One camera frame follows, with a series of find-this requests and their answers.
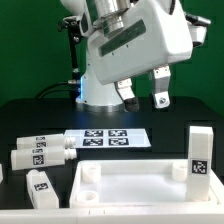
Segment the white cylinder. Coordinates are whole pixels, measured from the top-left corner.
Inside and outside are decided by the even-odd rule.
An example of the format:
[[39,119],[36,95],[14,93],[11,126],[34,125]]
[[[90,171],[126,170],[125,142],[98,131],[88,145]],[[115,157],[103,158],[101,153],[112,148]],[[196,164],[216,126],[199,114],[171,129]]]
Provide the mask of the white cylinder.
[[32,169],[65,164],[65,149],[62,146],[12,150],[12,170]]
[[173,164],[172,178],[177,182],[185,182],[187,180],[187,161],[178,161]]
[[81,191],[76,195],[76,201],[82,204],[99,203],[99,194],[96,191]]
[[65,137],[63,134],[43,135],[17,138],[17,149],[43,148],[52,146],[63,146],[71,148],[75,145],[75,137]]
[[84,13],[84,0],[61,0],[61,3],[74,16]]
[[82,165],[82,181],[85,183],[97,183],[101,179],[101,165],[95,162],[87,162]]

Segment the white robot body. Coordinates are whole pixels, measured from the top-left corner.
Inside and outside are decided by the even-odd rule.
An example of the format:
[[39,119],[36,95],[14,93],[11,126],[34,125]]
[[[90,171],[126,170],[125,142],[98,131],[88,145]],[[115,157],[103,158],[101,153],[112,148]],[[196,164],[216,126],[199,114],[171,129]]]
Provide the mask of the white robot body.
[[141,0],[123,14],[124,28],[117,36],[108,39],[99,29],[88,38],[101,84],[191,57],[192,39],[180,3],[177,1],[173,15],[169,15],[163,2]]
[[189,59],[193,42],[194,46],[203,44],[207,32],[206,27],[186,20],[179,0],[61,2],[87,38],[89,63],[81,80],[78,105],[92,111],[105,111],[106,107],[117,111],[128,97],[133,99],[131,86],[119,90],[118,82],[130,83],[127,79],[153,71],[155,106],[169,106],[167,66]]

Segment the green backdrop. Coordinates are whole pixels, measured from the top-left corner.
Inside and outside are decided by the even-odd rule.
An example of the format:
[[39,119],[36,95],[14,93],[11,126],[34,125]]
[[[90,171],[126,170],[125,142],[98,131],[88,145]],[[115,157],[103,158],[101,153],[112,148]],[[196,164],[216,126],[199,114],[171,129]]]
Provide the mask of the green backdrop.
[[[199,98],[224,115],[224,1],[182,4],[187,12],[210,18],[212,25],[205,45],[194,50],[191,60],[171,67],[170,95]],[[0,0],[0,105],[33,98],[44,87],[71,78],[67,33],[57,31],[57,22],[68,15],[59,0]],[[84,49],[84,44],[78,49],[82,72]],[[146,75],[133,81],[138,96],[149,95]]]

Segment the cable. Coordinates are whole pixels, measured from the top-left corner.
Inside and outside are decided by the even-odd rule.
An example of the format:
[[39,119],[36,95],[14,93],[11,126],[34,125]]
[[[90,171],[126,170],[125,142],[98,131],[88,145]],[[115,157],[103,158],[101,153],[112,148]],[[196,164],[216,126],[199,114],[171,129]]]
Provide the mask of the cable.
[[53,90],[53,91],[49,91],[49,92],[46,92],[44,93],[40,99],[43,99],[45,96],[47,96],[48,94],[52,94],[52,93],[57,93],[57,92],[69,92],[69,93],[72,93],[74,92],[74,90],[70,90],[70,89],[61,89],[61,90]]
[[175,5],[176,5],[176,0],[172,0],[171,6],[170,6],[170,15],[173,14]]
[[53,89],[53,88],[58,87],[58,86],[65,86],[65,85],[68,85],[68,82],[59,82],[59,83],[50,85],[50,86],[46,87],[45,89],[43,89],[42,91],[40,91],[40,92],[35,96],[35,98],[36,98],[36,99],[40,98],[40,96],[41,96],[42,94],[44,94],[45,92],[47,92],[47,91],[50,90],[50,89]]

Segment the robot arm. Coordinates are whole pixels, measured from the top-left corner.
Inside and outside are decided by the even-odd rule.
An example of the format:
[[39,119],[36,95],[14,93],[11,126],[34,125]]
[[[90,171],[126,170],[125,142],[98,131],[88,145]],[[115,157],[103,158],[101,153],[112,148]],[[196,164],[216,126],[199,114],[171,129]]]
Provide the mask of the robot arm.
[[61,2],[87,38],[91,72],[99,85],[116,83],[126,100],[133,98],[129,78],[150,72],[157,108],[169,106],[168,65],[189,59],[193,47],[203,44],[210,24],[184,13],[179,0]]

